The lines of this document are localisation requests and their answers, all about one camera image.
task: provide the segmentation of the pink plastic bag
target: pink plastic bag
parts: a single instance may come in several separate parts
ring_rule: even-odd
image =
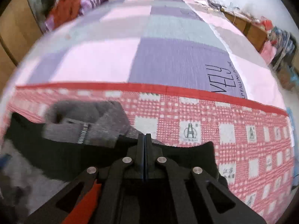
[[[271,63],[275,54],[276,54],[276,48],[271,45],[270,41],[266,41],[264,43],[264,46],[263,46],[263,49],[261,52],[261,56],[265,60],[267,65],[269,65]]]

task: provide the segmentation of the bed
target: bed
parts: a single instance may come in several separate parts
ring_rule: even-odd
[[[213,141],[230,190],[275,223],[293,173],[282,95],[246,37],[206,3],[109,0],[44,35],[3,93],[1,135],[12,112],[41,123],[60,100],[118,101],[164,144]]]

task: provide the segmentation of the black object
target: black object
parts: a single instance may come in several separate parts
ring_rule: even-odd
[[[151,136],[139,134],[137,146],[110,167],[83,171],[25,224],[61,223],[95,179],[102,183],[99,206],[90,224],[264,224],[264,219],[200,166],[185,168],[165,158]]]

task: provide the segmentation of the red trim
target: red trim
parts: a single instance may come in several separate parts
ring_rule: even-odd
[[[66,88],[66,89],[120,90],[120,91],[129,91],[129,92],[158,93],[158,94],[171,95],[171,96],[224,102],[224,103],[259,109],[267,113],[276,113],[276,114],[288,116],[288,113],[285,110],[270,105],[264,105],[256,101],[237,98],[229,95],[224,95],[221,93],[212,93],[208,91],[183,88],[183,87],[172,87],[172,86],[140,84],[140,83],[65,82],[65,83],[47,83],[47,84],[34,84],[28,86],[17,86],[17,88],[22,88],[22,89]]]

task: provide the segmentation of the silver bolt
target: silver bolt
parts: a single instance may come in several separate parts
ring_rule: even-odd
[[[95,167],[89,167],[88,169],[87,169],[87,173],[89,173],[89,174],[93,174],[93,173],[95,173],[97,171],[97,169],[95,168]]]
[[[157,160],[158,160],[159,163],[165,163],[167,161],[167,159],[165,157],[163,157],[163,156],[158,157]]]
[[[130,163],[131,161],[132,161],[132,158],[130,158],[129,156],[126,156],[123,158],[124,163]]]
[[[201,174],[202,173],[202,168],[201,167],[194,167],[193,172],[196,174]]]

